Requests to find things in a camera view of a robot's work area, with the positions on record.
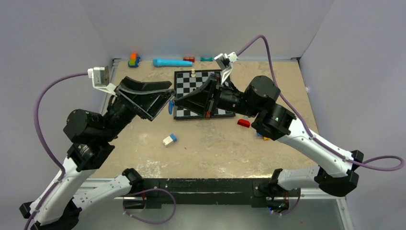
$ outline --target chessboard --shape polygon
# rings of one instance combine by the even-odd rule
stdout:
[[[210,74],[220,74],[219,69],[216,70],[195,70],[196,77],[191,77],[191,71],[176,71],[175,72],[175,91],[176,98],[181,98],[188,93],[194,91],[203,85],[203,83],[209,78]],[[224,117],[235,117],[234,112],[215,109],[214,113],[209,119],[213,118],[224,118]],[[199,115],[190,110],[178,108],[175,106],[173,112],[173,119],[175,120],[190,120],[190,119],[205,119],[204,115]]]

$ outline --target white and blue block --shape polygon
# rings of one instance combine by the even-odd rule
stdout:
[[[163,139],[163,143],[165,145],[165,147],[168,147],[169,145],[175,143],[176,141],[178,141],[178,139],[176,138],[176,136],[172,133],[171,135],[167,136],[165,139]]]

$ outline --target scratched table surface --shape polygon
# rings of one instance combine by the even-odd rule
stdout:
[[[271,76],[267,62],[237,62],[231,73],[235,86],[244,91],[258,75]],[[317,132],[299,65],[295,61],[274,62],[278,85],[284,96]],[[179,70],[218,69],[215,62],[195,62],[193,67],[160,67],[142,61],[138,68],[119,63],[113,83],[128,76],[138,81],[174,81]],[[278,99],[277,103],[287,105]],[[113,178],[126,168],[135,168],[145,178],[248,178],[269,177],[278,168],[299,169],[316,165],[312,160],[277,141],[256,137],[253,128],[237,125],[234,118],[176,121],[168,105],[152,122],[139,117],[112,142],[114,151],[95,178]],[[169,147],[162,140],[171,133],[178,141]]]

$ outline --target wall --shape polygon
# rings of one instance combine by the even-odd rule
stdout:
[[[238,51],[258,34],[275,59],[300,57],[333,0],[81,0],[109,54],[143,59]],[[263,43],[243,58],[265,59]]]
[[[43,192],[57,167],[34,130],[34,101],[50,82],[109,63],[109,56],[79,2],[0,3],[0,229],[22,229],[18,207]],[[75,108],[98,111],[103,94],[87,77],[57,85],[40,107],[40,124],[62,160],[70,146],[62,129]]]
[[[336,0],[301,59],[320,134],[366,159],[406,158],[405,24],[404,0]],[[355,229],[404,229],[406,170],[357,173],[348,195]]]

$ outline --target gray wall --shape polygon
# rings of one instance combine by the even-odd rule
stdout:
[[[19,205],[38,198],[57,172],[34,130],[34,101],[51,81],[107,65],[109,56],[79,0],[1,1],[0,22],[0,229],[23,229]],[[45,96],[40,123],[60,160],[70,146],[67,115],[98,111],[102,97],[87,77]]]
[[[258,34],[273,58],[300,57],[333,0],[81,0],[109,54],[143,59],[216,55],[242,48]],[[245,59],[265,59],[262,42]]]
[[[405,26],[404,0],[337,0],[301,59],[320,134],[366,159],[406,158]],[[348,195],[355,228],[405,229],[406,170],[357,173]]]

